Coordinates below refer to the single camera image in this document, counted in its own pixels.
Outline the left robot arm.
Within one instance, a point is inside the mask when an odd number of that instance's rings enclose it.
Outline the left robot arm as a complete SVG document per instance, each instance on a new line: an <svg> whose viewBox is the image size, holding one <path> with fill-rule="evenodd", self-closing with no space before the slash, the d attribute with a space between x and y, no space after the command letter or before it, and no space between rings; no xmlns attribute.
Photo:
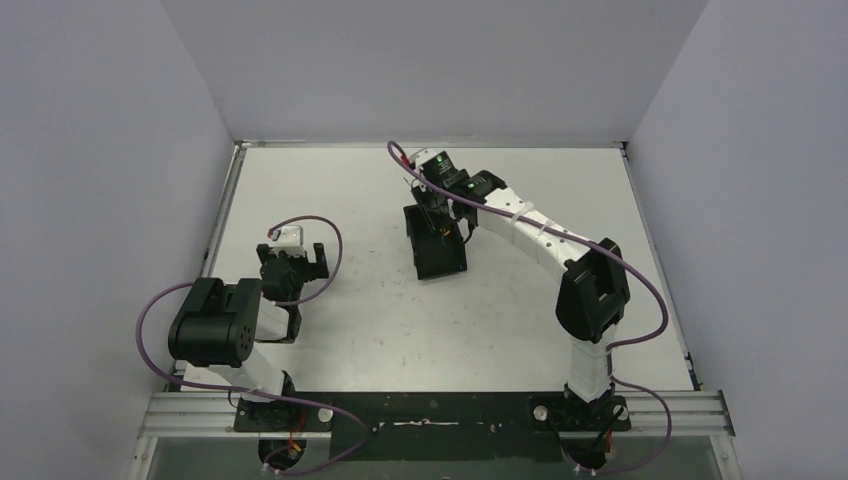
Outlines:
<svg viewBox="0 0 848 480"><path fill-rule="evenodd" d="M168 349L174 359L239 387L229 396L236 431L292 431L307 422L305 406L290 397L295 392L291 376L273 366L258 346L297 339L302 324L297 302L304 285L330 276L323 244L314 244L313 251L308 255L300 246L278 242L258 245L259 277L235 284L196 279L172 322Z"/></svg>

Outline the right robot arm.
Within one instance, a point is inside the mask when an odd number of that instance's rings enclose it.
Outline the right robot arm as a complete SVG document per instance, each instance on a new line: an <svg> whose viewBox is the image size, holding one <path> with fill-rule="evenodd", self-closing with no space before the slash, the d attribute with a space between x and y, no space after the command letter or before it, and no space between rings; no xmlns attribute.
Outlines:
<svg viewBox="0 0 848 480"><path fill-rule="evenodd" d="M570 372L563 417L580 430L608 432L628 419L614 397L607 351L630 299L623 267L586 246L565 239L567 229L535 209L487 170L471 175L446 152L424 149L404 165L420 175L412 193L425 217L437 225L465 220L470 229L494 233L541 266L557 281L555 317L570 337Z"/></svg>

